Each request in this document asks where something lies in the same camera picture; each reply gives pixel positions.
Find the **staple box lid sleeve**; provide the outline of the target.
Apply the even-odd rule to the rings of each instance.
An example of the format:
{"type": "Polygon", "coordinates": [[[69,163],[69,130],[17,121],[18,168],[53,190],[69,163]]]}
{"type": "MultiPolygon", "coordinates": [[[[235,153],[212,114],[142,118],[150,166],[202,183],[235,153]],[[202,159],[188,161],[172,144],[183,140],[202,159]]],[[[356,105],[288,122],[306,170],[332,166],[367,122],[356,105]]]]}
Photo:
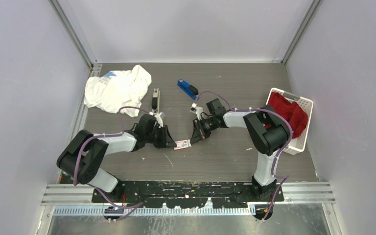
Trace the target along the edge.
{"type": "Polygon", "coordinates": [[[181,140],[181,141],[176,141],[176,146],[174,147],[174,150],[181,150],[181,149],[186,149],[191,147],[190,140],[181,140]]]}

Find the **blue black stapler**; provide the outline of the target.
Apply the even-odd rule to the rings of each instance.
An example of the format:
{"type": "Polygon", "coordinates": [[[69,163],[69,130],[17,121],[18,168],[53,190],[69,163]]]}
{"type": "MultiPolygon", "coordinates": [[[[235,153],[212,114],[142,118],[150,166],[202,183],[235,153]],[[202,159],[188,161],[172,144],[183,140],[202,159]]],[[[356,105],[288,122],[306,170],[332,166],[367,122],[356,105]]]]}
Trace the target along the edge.
{"type": "Polygon", "coordinates": [[[198,89],[183,79],[178,80],[177,86],[181,88],[193,100],[195,100],[199,95],[198,89]]]}

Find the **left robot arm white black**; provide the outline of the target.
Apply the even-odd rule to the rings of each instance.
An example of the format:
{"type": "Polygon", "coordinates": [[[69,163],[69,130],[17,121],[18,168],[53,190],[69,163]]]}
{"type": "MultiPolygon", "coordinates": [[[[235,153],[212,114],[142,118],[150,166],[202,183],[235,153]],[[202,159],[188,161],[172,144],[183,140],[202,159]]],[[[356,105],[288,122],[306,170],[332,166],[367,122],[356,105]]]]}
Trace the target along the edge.
{"type": "Polygon", "coordinates": [[[111,202],[117,202],[123,196],[124,186],[116,176],[101,169],[104,157],[134,152],[147,143],[157,149],[176,147],[160,115],[144,114],[132,129],[117,134],[96,135],[81,130],[61,153],[56,165],[73,177],[76,184],[93,186],[103,191],[111,202]]]}

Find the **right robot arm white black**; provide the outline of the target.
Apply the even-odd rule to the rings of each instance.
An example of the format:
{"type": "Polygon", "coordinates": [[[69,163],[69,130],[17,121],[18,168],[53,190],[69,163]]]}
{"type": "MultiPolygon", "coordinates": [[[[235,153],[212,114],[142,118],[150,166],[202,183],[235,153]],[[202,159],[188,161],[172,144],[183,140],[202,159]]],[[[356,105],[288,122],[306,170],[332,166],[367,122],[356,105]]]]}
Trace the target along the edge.
{"type": "Polygon", "coordinates": [[[252,176],[251,191],[258,201],[266,200],[276,186],[275,158],[287,146],[291,129],[270,105],[253,111],[229,111],[218,98],[206,104],[209,113],[193,103],[190,111],[196,114],[193,120],[192,144],[205,140],[218,128],[247,129],[255,149],[258,151],[257,168],[252,176]]]}

